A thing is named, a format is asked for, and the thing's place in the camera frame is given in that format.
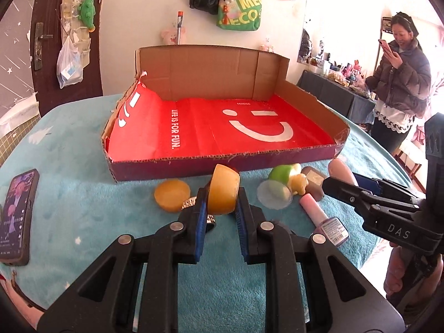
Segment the person's right hand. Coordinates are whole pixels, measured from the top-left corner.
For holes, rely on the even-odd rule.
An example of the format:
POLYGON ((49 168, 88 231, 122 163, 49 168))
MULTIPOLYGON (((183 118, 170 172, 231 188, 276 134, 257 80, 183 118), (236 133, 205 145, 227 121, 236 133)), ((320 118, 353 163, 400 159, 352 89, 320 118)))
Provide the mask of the person's right hand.
MULTIPOLYGON (((390 259, 388 262, 388 270, 384 282, 384 290, 387 296, 399 292, 403 287, 402 278, 406 272, 406 265, 401 258, 402 247, 390 242, 392 247, 390 259)), ((418 288, 414 297, 410 301, 411 304, 416 304, 428 300, 440 285, 443 274, 443 257, 438 258, 438 263, 433 273, 423 280, 422 285, 418 288)))

